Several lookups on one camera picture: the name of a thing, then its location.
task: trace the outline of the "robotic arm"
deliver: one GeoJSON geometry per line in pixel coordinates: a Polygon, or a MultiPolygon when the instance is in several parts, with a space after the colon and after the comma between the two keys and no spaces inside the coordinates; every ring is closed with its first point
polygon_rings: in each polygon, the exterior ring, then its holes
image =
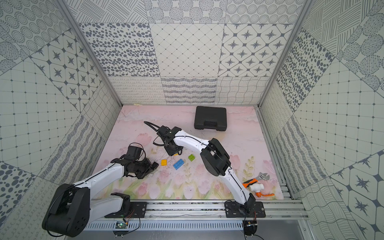
{"type": "Polygon", "coordinates": [[[75,237],[88,222],[101,217],[125,217],[129,213],[133,213],[129,195],[112,193],[105,199],[91,199],[121,177],[143,179],[153,172],[159,166],[158,163],[151,164],[145,155],[143,160],[138,161],[142,151],[144,150],[140,147],[129,145],[127,154],[113,159],[103,170],[74,184],[59,186],[45,214],[42,228],[54,237],[59,236],[52,235],[49,231],[75,237]]]}
{"type": "Polygon", "coordinates": [[[150,122],[144,123],[154,129],[163,141],[163,144],[154,144],[164,146],[170,156],[176,153],[181,155],[183,147],[199,153],[208,172],[214,176],[219,176],[229,188],[235,202],[238,203],[240,212],[243,212],[244,215],[253,212],[256,199],[234,173],[229,161],[229,155],[217,139],[212,138],[209,141],[192,136],[178,127],[170,129],[165,126],[159,127],[150,122]]]}
{"type": "MultiPolygon", "coordinates": [[[[224,203],[227,217],[253,217],[257,215],[255,197],[237,178],[231,168],[228,153],[217,139],[204,140],[192,136],[178,127],[169,129],[150,122],[144,123],[154,129],[163,141],[163,144],[154,144],[164,146],[170,156],[176,153],[181,155],[183,147],[200,154],[205,168],[212,175],[222,179],[235,199],[235,202],[227,201],[224,203]]],[[[144,155],[143,160],[139,161],[142,151],[145,154],[143,148],[129,145],[127,154],[113,159],[103,170],[74,184],[59,186],[43,219],[42,228],[53,237],[62,235],[52,235],[49,231],[75,237],[88,222],[101,217],[123,217],[124,219],[129,214],[132,217],[144,217],[145,211],[138,213],[138,211],[134,211],[134,208],[145,209],[146,203],[135,202],[131,204],[130,197],[126,194],[112,193],[108,198],[92,200],[103,188],[123,176],[142,179],[153,172],[159,165],[156,162],[151,164],[146,155],[144,155]]],[[[257,224],[255,222],[250,221],[244,225],[245,231],[246,227],[251,228],[250,232],[247,231],[247,235],[256,232],[257,224]]]]}

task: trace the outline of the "wrench head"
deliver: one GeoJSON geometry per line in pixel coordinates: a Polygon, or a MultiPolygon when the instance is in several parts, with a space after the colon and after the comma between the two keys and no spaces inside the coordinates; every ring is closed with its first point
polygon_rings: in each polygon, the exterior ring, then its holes
{"type": "Polygon", "coordinates": [[[259,176],[256,177],[257,180],[269,180],[268,173],[259,173],[259,176]]]}

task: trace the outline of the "patterned wall tile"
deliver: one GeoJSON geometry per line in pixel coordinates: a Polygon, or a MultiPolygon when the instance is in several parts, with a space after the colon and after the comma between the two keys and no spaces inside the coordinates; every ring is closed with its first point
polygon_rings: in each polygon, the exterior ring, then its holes
{"type": "Polygon", "coordinates": [[[288,185],[294,193],[328,176],[295,116],[291,116],[274,143],[288,185]]]}
{"type": "Polygon", "coordinates": [[[0,227],[1,239],[49,240],[41,223],[58,185],[36,177],[28,191],[0,227]]]}
{"type": "Polygon", "coordinates": [[[336,55],[375,2],[376,0],[318,0],[313,4],[303,28],[336,55]]]}
{"type": "Polygon", "coordinates": [[[303,201],[319,240],[365,239],[329,178],[301,190],[295,197],[303,201]]]}
{"type": "Polygon", "coordinates": [[[59,185],[80,181],[91,175],[104,143],[80,115],[38,176],[59,185]]]}
{"type": "Polygon", "coordinates": [[[70,27],[52,0],[3,1],[0,24],[31,55],[70,27]]]}
{"type": "Polygon", "coordinates": [[[217,77],[222,25],[150,25],[161,77],[217,77]]]}
{"type": "Polygon", "coordinates": [[[384,148],[384,99],[337,59],[295,116],[328,172],[384,148]]]}
{"type": "Polygon", "coordinates": [[[381,2],[356,28],[337,58],[384,98],[384,4],[381,2]]]}
{"type": "Polygon", "coordinates": [[[292,24],[225,24],[218,75],[270,77],[292,24]]]}
{"type": "Polygon", "coordinates": [[[217,78],[161,78],[167,104],[214,104],[217,78]]]}
{"type": "Polygon", "coordinates": [[[0,162],[1,199],[0,229],[8,215],[15,209],[23,194],[28,191],[35,175],[12,165],[0,162]]]}
{"type": "Polygon", "coordinates": [[[313,36],[301,29],[276,79],[292,111],[305,99],[333,58],[313,36]]]}
{"type": "Polygon", "coordinates": [[[0,81],[2,160],[37,174],[80,113],[29,58],[0,81]]]}
{"type": "Polygon", "coordinates": [[[160,77],[110,77],[123,104],[166,104],[160,77]]]}
{"type": "Polygon", "coordinates": [[[226,23],[295,23],[304,0],[228,0],[226,23]]]}
{"type": "Polygon", "coordinates": [[[159,76],[148,24],[82,23],[80,28],[108,76],[159,76]]]}
{"type": "Polygon", "coordinates": [[[28,56],[0,26],[0,75],[28,56]]]}
{"type": "Polygon", "coordinates": [[[276,81],[272,82],[261,107],[261,111],[268,132],[271,138],[275,139],[288,119],[292,116],[292,110],[289,108],[276,81]]]}
{"type": "Polygon", "coordinates": [[[30,58],[79,112],[101,81],[71,30],[57,36],[30,58]]]}
{"type": "Polygon", "coordinates": [[[269,78],[218,78],[215,104],[257,104],[269,78]]]}
{"type": "Polygon", "coordinates": [[[89,100],[89,104],[84,107],[81,114],[101,135],[107,140],[112,131],[121,106],[112,97],[109,89],[100,82],[100,85],[89,100]]]}
{"type": "Polygon", "coordinates": [[[147,23],[143,0],[66,0],[79,23],[147,23]]]}
{"type": "Polygon", "coordinates": [[[144,0],[150,23],[224,23],[227,0],[144,0]]]}
{"type": "Polygon", "coordinates": [[[384,194],[384,150],[331,175],[337,192],[355,218],[365,239],[381,239],[384,194]]]}

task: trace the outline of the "table surface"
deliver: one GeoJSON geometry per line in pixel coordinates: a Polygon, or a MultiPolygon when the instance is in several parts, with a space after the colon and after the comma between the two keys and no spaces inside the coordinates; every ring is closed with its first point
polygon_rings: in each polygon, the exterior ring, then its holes
{"type": "Polygon", "coordinates": [[[275,196],[256,199],[283,200],[254,107],[225,108],[228,127],[221,132],[194,128],[196,106],[123,106],[93,173],[125,154],[132,142],[142,144],[147,158],[151,162],[156,161],[159,167],[141,180],[122,177],[99,192],[96,198],[122,192],[129,194],[131,199],[233,199],[220,178],[205,169],[199,154],[184,148],[182,155],[168,156],[164,147],[153,145],[156,132],[143,123],[149,121],[171,129],[177,126],[202,139],[218,139],[230,155],[231,166],[241,181],[252,179],[260,172],[270,175],[268,181],[260,181],[265,187],[262,193],[273,193],[275,196]],[[188,159],[190,154],[195,156],[193,161],[188,159]],[[161,166],[162,159],[167,160],[166,166],[161,166]],[[179,159],[185,163],[175,170],[173,164],[179,159]]]}

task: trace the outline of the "wire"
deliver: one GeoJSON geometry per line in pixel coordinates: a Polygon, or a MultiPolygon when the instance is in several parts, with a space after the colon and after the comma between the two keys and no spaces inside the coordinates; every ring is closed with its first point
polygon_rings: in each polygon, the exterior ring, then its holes
{"type": "Polygon", "coordinates": [[[158,125],[155,125],[155,124],[153,124],[151,122],[144,121],[144,123],[147,124],[153,130],[155,130],[155,132],[157,132],[159,130],[159,128],[160,128],[158,125]]]}
{"type": "Polygon", "coordinates": [[[260,237],[260,236],[257,235],[257,234],[254,234],[254,236],[257,236],[257,237],[261,238],[262,240],[264,240],[262,237],[260,237]]]}
{"type": "Polygon", "coordinates": [[[158,144],[158,143],[155,143],[155,141],[156,141],[156,139],[158,138],[159,136],[157,136],[156,138],[155,138],[155,140],[153,140],[153,144],[154,145],[156,145],[156,146],[160,146],[160,147],[164,147],[165,146],[165,144],[158,144]]]}
{"type": "Polygon", "coordinates": [[[141,221],[140,221],[140,218],[139,218],[139,226],[136,228],[136,229],[134,229],[134,230],[132,230],[132,231],[130,231],[130,232],[128,232],[128,233],[131,233],[131,232],[134,232],[134,231],[136,231],[137,229],[139,229],[140,228],[140,226],[141,226],[141,221]]]}
{"type": "MultiPolygon", "coordinates": [[[[262,237],[260,237],[259,235],[255,234],[254,236],[258,236],[259,238],[263,239],[262,237]]],[[[264,240],[264,239],[263,239],[264,240]]]]}
{"type": "Polygon", "coordinates": [[[64,234],[61,234],[61,235],[52,235],[48,230],[47,230],[48,234],[52,237],[62,237],[64,236],[64,234]]]}

